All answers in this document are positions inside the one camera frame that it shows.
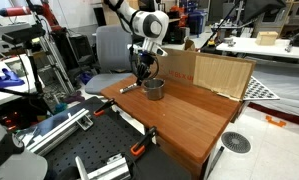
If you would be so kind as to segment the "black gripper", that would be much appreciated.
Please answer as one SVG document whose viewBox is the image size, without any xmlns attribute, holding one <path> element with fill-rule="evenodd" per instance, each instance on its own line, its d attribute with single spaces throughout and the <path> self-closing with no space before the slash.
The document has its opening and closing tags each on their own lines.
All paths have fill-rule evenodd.
<svg viewBox="0 0 299 180">
<path fill-rule="evenodd" d="M 149 81 L 149 77 L 152 75 L 150 66 L 154 63 L 154 56 L 150 53 L 143 52 L 138 54 L 138 59 L 139 62 L 136 65 L 136 84 L 137 86 L 141 86 L 141 78 L 144 78 L 143 83 L 146 83 Z"/>
</svg>

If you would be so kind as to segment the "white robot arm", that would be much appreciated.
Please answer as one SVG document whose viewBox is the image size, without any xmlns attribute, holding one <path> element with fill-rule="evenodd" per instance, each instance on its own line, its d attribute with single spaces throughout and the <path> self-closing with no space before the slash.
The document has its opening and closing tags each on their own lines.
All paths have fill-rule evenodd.
<svg viewBox="0 0 299 180">
<path fill-rule="evenodd" d="M 140 48 L 136 49 L 134 45 L 129 48 L 132 72 L 137 78 L 136 84 L 141 85 L 150 78 L 150 65 L 155 57 L 168 55 L 161 46 L 168 30 L 169 17 L 160 10 L 136 10 L 127 0 L 103 1 L 117 15 L 125 32 L 144 38 Z"/>
</svg>

